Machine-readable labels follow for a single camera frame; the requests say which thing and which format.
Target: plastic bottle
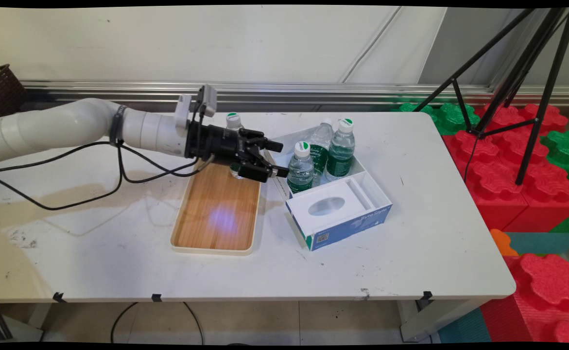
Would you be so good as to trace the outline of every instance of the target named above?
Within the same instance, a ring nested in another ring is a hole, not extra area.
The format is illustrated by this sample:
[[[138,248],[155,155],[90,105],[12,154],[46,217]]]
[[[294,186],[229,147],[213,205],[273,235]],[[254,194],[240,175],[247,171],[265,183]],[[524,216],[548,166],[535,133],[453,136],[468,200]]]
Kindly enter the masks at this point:
[[[332,137],[334,137],[334,130],[331,128],[329,118],[325,118],[310,137],[310,156],[315,166],[315,178],[323,175]]]
[[[329,144],[329,153],[325,166],[325,177],[329,181],[347,176],[355,147],[356,140],[353,137],[353,121],[351,119],[340,119],[338,121],[338,131],[334,133],[334,137],[331,138],[331,143]]]
[[[241,125],[241,116],[237,113],[229,113],[226,116],[226,129],[230,129],[233,131],[239,131],[243,126]],[[243,177],[239,176],[239,169],[241,166],[239,164],[231,164],[230,165],[230,173],[233,177],[237,179],[242,179]]]
[[[306,141],[295,144],[295,154],[289,162],[287,184],[293,193],[305,191],[312,187],[315,169],[310,157],[310,145]]]

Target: white robotic arm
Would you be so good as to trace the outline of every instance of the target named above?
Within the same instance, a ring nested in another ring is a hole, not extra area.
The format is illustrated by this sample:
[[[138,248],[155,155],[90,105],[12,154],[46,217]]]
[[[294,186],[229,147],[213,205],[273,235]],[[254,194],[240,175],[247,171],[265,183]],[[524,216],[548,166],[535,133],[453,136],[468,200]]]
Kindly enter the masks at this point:
[[[203,86],[197,96],[200,121],[189,121],[191,96],[181,95],[174,115],[137,111],[114,102],[86,98],[70,104],[27,111],[0,118],[0,161],[51,148],[76,147],[111,135],[127,146],[185,158],[202,158],[219,164],[239,165],[239,175],[266,182],[286,177],[288,168],[267,162],[261,149],[282,151],[260,131],[232,131],[218,126],[202,127],[202,117],[213,117],[217,92]]]
[[[127,108],[118,138],[135,148],[183,157],[191,96],[182,95],[175,115]],[[51,148],[82,146],[111,131],[119,104],[85,98],[70,104],[0,118],[0,161]]]

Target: green bottle label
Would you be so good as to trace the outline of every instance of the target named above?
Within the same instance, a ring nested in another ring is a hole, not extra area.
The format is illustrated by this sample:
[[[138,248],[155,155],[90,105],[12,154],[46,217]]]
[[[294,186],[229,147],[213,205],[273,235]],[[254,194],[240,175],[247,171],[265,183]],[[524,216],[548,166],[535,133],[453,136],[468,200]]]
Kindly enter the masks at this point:
[[[325,163],[327,162],[328,150],[318,144],[311,144],[310,146],[310,156],[312,157],[312,162],[315,163],[315,170],[320,173],[325,169]]]
[[[349,173],[349,167],[351,166],[351,160],[353,157],[349,159],[336,159],[333,156],[329,155],[327,158],[327,166],[325,169],[328,173],[333,176],[341,177],[347,175]]]
[[[289,184],[289,188],[291,188],[291,191],[293,193],[306,191],[307,189],[310,189],[312,187],[312,181],[304,185],[298,185],[298,184],[293,184],[293,182],[289,181],[289,179],[286,179],[286,183]]]

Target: wooden tray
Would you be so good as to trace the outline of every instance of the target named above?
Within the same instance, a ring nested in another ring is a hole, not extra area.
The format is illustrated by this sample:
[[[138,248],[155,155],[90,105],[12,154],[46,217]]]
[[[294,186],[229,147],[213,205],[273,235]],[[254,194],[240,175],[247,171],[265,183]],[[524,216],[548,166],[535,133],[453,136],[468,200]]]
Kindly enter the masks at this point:
[[[178,252],[251,253],[260,182],[235,179],[228,166],[209,164],[191,177],[172,232]]]

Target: tissue box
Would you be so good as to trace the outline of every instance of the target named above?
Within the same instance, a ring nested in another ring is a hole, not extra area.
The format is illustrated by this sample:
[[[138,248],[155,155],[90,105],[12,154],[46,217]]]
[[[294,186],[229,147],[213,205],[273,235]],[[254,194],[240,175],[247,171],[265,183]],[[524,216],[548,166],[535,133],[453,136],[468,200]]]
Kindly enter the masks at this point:
[[[316,128],[274,138],[284,145],[282,152],[265,151],[265,158],[272,164],[288,166],[295,143],[309,140]],[[292,193],[284,178],[274,181],[310,250],[383,224],[393,205],[355,155],[346,177],[330,182],[323,176],[303,192]]]

